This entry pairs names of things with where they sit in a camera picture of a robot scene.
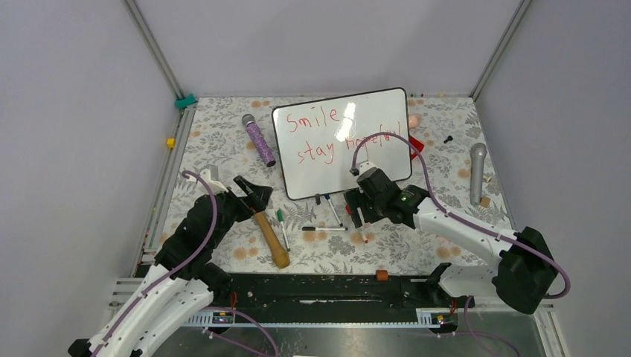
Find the white whiteboard black frame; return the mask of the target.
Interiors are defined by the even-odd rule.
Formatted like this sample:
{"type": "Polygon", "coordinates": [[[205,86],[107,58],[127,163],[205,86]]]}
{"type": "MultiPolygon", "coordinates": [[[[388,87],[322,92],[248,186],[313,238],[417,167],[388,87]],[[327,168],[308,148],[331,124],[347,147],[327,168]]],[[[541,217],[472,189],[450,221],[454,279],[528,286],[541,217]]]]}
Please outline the white whiteboard black frame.
{"type": "Polygon", "coordinates": [[[411,177],[407,94],[400,87],[279,106],[272,123],[286,195],[296,201],[356,187],[352,158],[392,181],[411,177]]]}

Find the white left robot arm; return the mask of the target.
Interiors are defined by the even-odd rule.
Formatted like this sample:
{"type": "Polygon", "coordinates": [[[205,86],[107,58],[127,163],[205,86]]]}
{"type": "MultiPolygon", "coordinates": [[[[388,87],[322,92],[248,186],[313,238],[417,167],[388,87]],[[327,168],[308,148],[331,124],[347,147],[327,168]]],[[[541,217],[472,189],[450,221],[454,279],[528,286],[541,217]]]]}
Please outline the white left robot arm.
{"type": "Polygon", "coordinates": [[[234,182],[245,193],[237,196],[218,181],[206,181],[185,170],[207,191],[200,196],[156,255],[143,282],[117,315],[89,339],[77,339],[70,356],[130,356],[142,332],[160,310],[192,280],[201,277],[214,250],[237,222],[263,212],[273,189],[251,183],[242,176],[234,182]]]}

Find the red cap marker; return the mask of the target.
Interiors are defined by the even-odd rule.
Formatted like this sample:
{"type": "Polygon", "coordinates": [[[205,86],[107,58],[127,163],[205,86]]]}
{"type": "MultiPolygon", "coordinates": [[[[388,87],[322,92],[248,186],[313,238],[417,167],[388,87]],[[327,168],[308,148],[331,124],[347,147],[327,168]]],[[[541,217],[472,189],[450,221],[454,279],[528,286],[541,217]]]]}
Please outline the red cap marker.
{"type": "MultiPolygon", "coordinates": [[[[350,217],[353,217],[353,211],[351,210],[350,205],[345,205],[345,210],[347,211],[347,214],[348,214],[350,217]]],[[[363,231],[363,228],[362,228],[362,227],[358,227],[358,228],[356,228],[356,232],[358,233],[358,235],[359,235],[360,239],[361,239],[361,240],[362,240],[365,244],[368,244],[368,238],[366,237],[365,232],[363,231]]]]}

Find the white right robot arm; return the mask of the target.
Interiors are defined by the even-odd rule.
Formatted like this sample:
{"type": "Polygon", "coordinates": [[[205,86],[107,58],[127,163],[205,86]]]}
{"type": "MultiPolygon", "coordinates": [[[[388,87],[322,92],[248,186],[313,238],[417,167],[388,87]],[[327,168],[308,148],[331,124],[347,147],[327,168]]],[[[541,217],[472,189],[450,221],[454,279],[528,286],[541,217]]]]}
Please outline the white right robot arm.
{"type": "Polygon", "coordinates": [[[356,228],[383,219],[422,233],[434,234],[482,259],[481,266],[442,263],[429,276],[427,297],[436,306],[454,298],[498,298],[531,315],[547,298],[560,273],[543,235],[530,227],[499,229],[453,210],[428,190],[400,188],[380,169],[363,171],[358,186],[344,193],[356,228]]]}

